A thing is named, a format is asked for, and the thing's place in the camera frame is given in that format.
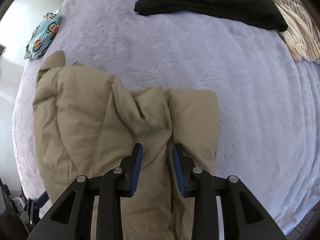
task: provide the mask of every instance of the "lavender blanket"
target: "lavender blanket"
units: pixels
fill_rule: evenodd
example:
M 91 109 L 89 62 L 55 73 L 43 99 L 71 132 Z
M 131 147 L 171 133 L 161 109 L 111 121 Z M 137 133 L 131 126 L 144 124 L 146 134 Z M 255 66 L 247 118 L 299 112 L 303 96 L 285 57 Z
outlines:
M 238 176 L 287 233 L 320 197 L 320 66 L 295 64 L 275 31 L 191 12 L 139 16 L 136 1 L 65 0 L 44 57 L 63 50 L 67 64 L 111 72 L 130 90 L 213 90 L 220 110 L 215 175 Z M 26 63 L 12 118 L 27 197 L 44 191 L 32 132 L 40 63 Z

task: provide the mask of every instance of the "blue pillow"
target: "blue pillow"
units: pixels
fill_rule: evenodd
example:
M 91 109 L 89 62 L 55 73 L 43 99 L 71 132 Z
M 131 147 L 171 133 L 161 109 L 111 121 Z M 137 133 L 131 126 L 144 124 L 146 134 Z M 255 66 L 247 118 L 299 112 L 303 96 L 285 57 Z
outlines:
M 51 12 L 42 17 L 40 24 L 33 31 L 31 39 L 26 46 L 24 59 L 40 57 L 47 51 L 59 30 L 60 21 L 61 16 Z

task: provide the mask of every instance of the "silver bolt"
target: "silver bolt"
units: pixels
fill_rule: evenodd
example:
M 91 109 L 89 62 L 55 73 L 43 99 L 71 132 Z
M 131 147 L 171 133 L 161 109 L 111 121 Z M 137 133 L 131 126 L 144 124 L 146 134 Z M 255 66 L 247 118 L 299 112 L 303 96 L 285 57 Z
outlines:
M 232 183 L 237 183 L 238 182 L 238 178 L 236 176 L 230 176 L 229 177 L 229 180 L 232 182 Z
M 199 173 L 201 173 L 201 172 L 202 172 L 202 169 L 201 169 L 201 168 L 199 168 L 199 167 L 194 167 L 194 168 L 192 169 L 192 171 L 193 171 L 194 173 L 199 174 Z
M 115 173 L 115 174 L 120 174 L 122 171 L 123 171 L 123 169 L 120 167 L 116 167 L 113 169 L 113 173 Z
M 77 178 L 77 181 L 78 182 L 84 182 L 86 180 L 86 178 L 85 178 L 85 176 L 83 176 L 83 175 L 81 175 L 81 176 L 79 176 L 78 178 Z

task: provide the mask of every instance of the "cream striped fabric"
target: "cream striped fabric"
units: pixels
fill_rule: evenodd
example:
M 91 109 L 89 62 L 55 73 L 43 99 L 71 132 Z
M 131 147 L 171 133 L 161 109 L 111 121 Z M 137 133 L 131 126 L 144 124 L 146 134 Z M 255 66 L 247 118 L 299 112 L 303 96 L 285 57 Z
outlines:
M 320 64 L 320 32 L 300 0 L 273 0 L 288 29 L 279 33 L 295 61 Z

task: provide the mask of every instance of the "white wall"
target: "white wall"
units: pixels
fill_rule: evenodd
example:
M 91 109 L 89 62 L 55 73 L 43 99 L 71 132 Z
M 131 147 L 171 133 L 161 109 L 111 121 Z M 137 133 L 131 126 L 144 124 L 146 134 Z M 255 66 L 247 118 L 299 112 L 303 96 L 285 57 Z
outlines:
M 64 0 L 15 0 L 0 21 L 0 44 L 7 47 L 4 57 L 25 65 L 25 47 L 35 27 L 47 12 L 55 12 Z
M 15 0 L 0 22 L 0 43 L 7 47 L 0 59 L 0 176 L 12 195 L 21 190 L 12 142 L 12 113 L 25 65 L 24 50 L 34 28 L 47 12 L 64 0 Z

